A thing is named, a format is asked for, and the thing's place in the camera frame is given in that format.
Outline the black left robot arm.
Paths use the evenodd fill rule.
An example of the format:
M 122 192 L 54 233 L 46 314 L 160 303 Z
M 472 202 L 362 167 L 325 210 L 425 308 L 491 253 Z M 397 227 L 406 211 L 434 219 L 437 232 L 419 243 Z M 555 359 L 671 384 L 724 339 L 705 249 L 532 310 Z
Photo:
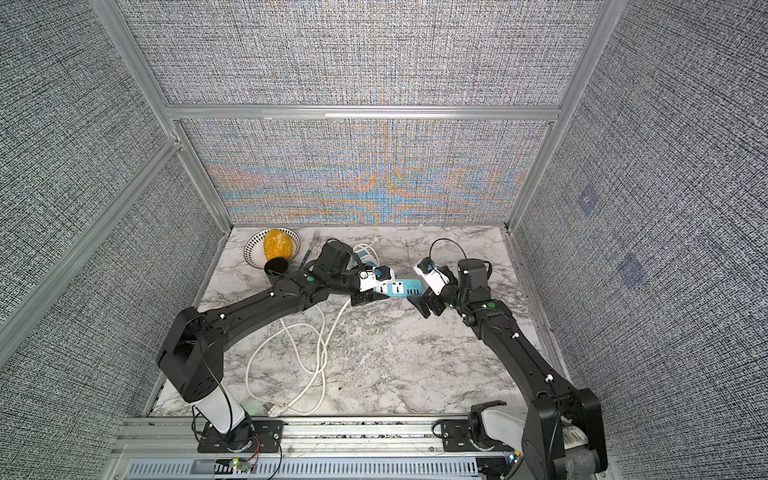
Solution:
M 156 363 L 183 400 L 213 428 L 213 441 L 230 451 L 250 447 L 256 434 L 244 408 L 223 386 L 224 353 L 251 333 L 303 312 L 331 294 L 347 295 L 352 306 L 383 300 L 377 288 L 393 270 L 362 261 L 348 244 L 331 238 L 319 256 L 284 274 L 270 288 L 244 300 L 200 312 L 186 308 L 175 317 Z

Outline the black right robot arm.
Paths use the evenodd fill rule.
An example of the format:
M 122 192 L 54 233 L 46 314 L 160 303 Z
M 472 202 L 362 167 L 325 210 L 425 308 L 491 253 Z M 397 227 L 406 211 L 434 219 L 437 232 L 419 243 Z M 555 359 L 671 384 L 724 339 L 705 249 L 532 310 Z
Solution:
M 500 360 L 526 407 L 516 412 L 503 401 L 471 407 L 468 440 L 481 451 L 508 447 L 519 452 L 507 477 L 525 464 L 536 479 L 578 479 L 608 467 L 600 401 L 560 375 L 522 332 L 511 310 L 492 295 L 490 262 L 468 258 L 458 270 L 423 258 L 414 267 L 427 285 L 411 298 L 423 317 L 453 309 Z

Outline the teal power strip with sockets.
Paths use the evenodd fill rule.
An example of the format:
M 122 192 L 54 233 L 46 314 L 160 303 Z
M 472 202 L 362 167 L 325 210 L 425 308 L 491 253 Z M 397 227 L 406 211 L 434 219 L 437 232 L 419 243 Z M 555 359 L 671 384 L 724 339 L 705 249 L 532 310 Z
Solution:
M 370 244 L 357 244 L 353 247 L 353 252 L 359 257 L 361 262 L 367 266 L 378 267 L 380 265 L 378 253 Z

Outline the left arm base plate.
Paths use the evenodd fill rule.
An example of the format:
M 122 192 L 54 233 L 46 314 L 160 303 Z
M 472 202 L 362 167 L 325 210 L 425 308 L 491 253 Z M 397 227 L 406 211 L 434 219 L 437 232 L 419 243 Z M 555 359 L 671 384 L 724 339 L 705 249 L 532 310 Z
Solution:
M 198 453 L 277 453 L 282 441 L 284 422 L 281 420 L 245 419 L 231 433 L 220 433 L 207 423 L 197 435 Z

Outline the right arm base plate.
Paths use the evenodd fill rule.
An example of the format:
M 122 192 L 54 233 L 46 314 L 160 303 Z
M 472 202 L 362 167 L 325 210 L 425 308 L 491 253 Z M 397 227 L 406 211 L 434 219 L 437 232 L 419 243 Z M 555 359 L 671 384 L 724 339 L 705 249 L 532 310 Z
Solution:
M 461 452 L 503 452 L 511 447 L 493 440 L 467 419 L 438 419 L 432 424 L 432 434 L 442 442 L 443 450 Z

